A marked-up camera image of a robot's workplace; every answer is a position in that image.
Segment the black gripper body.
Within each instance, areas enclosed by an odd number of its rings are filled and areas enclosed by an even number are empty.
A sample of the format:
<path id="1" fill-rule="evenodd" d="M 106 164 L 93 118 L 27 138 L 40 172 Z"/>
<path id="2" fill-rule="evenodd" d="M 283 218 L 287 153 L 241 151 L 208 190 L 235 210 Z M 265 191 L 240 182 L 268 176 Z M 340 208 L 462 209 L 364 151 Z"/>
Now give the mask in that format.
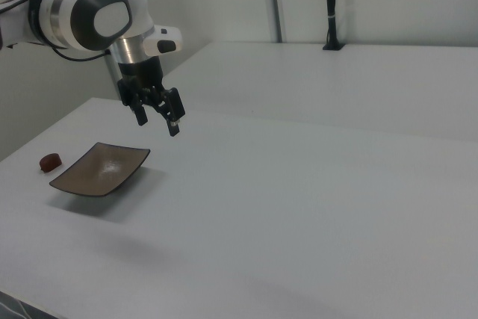
<path id="1" fill-rule="evenodd" d="M 142 89 L 151 90 L 153 87 L 158 92 L 164 90 L 163 70 L 159 58 L 149 58 L 133 64 L 119 64 L 119 70 L 129 90 L 137 92 Z"/>

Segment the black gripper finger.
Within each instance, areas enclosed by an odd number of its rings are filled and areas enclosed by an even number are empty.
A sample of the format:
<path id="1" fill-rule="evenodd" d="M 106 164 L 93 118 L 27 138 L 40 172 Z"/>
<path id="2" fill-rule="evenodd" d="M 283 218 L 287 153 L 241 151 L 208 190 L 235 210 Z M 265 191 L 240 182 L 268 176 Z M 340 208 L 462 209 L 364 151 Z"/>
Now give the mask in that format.
<path id="1" fill-rule="evenodd" d="M 140 94 L 136 90 L 132 90 L 123 79 L 117 82 L 117 87 L 122 104 L 130 107 L 137 119 L 138 125 L 143 126 L 146 124 L 148 118 Z"/>
<path id="2" fill-rule="evenodd" d="M 171 137 L 175 137 L 180 132 L 179 122 L 186 112 L 175 87 L 160 90 L 152 87 L 146 91 L 143 103 L 153 108 L 165 119 Z"/>

